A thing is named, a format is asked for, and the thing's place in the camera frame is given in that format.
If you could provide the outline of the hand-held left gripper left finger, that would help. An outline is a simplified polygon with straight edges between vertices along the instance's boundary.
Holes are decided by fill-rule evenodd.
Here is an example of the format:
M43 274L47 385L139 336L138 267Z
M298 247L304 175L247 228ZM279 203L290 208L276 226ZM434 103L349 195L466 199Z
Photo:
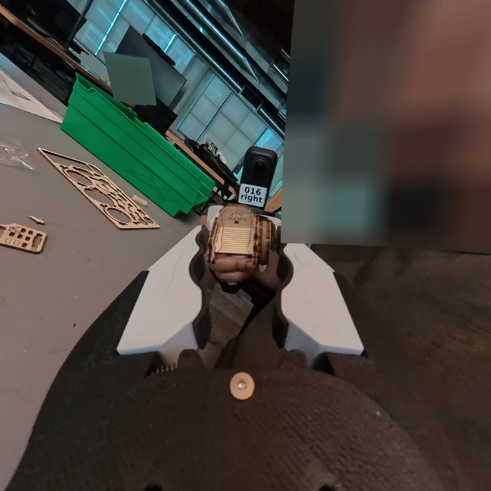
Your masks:
M211 333L207 238L203 225L195 227L149 268L117 345L119 355L179 355L206 347Z

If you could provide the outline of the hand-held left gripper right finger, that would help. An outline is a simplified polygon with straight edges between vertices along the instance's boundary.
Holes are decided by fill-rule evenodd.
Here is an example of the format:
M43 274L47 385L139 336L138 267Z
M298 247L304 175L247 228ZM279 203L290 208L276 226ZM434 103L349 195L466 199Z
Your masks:
M364 345L333 269L301 243L281 246L273 340L279 348L302 351L308 365L323 353L362 355Z

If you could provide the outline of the small wooden seat model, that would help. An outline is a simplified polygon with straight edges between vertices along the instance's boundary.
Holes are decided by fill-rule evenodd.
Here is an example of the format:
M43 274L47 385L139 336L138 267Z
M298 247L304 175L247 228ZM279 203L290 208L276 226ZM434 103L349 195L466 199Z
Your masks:
M240 204L222 207L214 218L208 238L208 259L218 255L244 257L255 266L267 266L278 244L277 225L255 210Z

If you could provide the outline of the person's right hand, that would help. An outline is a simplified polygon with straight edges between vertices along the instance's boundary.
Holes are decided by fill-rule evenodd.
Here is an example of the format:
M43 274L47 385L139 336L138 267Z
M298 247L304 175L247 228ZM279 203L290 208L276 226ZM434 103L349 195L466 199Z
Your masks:
M278 290L282 284L278 276L279 255L276 251L270 252L268 264L263 270L245 256L217 254L212 262L209 251L206 250L204 259L209 270L226 284L250 283L269 291Z

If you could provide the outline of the black bag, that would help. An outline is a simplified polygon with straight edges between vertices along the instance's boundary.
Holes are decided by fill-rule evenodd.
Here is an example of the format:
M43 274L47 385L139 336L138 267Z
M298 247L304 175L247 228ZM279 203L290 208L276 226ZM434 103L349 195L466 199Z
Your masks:
M224 164L218 156L213 154L206 144L199 144L194 140L189 141L193 153L198 156L208 167L220 175L230 187L236 187L237 180L232 171Z

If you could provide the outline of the large wooden cut-out sheet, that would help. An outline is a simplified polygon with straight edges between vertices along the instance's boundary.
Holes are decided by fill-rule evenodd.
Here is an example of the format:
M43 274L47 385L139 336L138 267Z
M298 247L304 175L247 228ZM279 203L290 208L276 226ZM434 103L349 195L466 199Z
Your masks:
M95 208L119 230L155 230L160 226L97 166L37 148Z

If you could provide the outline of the person's dark pants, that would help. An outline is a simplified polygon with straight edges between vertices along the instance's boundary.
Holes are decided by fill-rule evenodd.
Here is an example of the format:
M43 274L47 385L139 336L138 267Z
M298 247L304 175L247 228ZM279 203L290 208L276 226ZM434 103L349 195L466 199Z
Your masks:
M313 250L365 355L261 374L232 490L490 490L490 254Z

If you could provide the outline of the green plastic bin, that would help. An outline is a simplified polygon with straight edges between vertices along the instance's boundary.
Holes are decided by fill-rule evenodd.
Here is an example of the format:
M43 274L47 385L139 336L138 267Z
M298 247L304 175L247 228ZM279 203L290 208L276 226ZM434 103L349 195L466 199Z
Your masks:
M79 74L60 128L172 217L200 208L216 185L133 110Z

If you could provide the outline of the dark computer monitor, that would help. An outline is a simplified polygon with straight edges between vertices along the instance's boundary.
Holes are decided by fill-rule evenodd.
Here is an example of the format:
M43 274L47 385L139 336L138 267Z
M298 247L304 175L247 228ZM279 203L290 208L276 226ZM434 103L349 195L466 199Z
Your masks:
M176 69L175 62L146 34L128 27L116 54L147 58L150 62L156 99L175 111L182 97L186 78Z

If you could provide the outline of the small wooden sheet grid holes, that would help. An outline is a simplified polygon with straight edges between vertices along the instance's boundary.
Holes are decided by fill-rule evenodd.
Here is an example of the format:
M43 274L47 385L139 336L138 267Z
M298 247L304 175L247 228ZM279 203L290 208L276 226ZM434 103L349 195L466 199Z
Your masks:
M40 254L46 233L20 224L1 224L1 246L31 254Z

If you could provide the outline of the clear plastic bag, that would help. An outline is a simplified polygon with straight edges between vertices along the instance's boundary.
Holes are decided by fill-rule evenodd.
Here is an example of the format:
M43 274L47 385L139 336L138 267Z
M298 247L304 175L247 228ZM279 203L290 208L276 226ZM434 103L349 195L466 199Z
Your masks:
M1 138L1 164L29 171L36 170L22 143L12 138Z

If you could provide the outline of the white instruction paper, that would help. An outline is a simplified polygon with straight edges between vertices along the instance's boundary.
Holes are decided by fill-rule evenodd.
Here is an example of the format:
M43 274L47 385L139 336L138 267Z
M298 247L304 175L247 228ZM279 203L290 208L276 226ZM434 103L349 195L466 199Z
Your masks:
M18 83L1 70L1 104L18 108L44 119L62 123L62 119L53 111L46 108Z

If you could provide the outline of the wooden background table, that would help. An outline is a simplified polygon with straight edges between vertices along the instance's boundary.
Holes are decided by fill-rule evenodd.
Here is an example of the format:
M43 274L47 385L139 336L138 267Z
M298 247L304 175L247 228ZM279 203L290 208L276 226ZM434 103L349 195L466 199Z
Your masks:
M85 79L112 95L109 84L80 64L76 54L87 53L75 45L75 28L84 16L67 1L1 1L1 18L22 32L22 38L35 53L49 52L57 63L64 63Z

